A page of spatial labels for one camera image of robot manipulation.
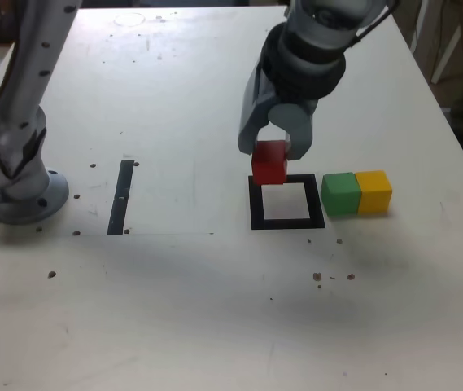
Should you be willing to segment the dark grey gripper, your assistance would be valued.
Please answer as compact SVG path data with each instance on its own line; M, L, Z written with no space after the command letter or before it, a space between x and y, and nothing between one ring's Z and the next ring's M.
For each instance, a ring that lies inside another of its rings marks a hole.
M258 133L270 121L286 132L287 160L300 160L312 146L312 119L316 108L315 99L289 93L276 94L275 103L273 83L265 75L261 61L258 60L249 77L242 100L238 132L239 151L251 155L256 146Z

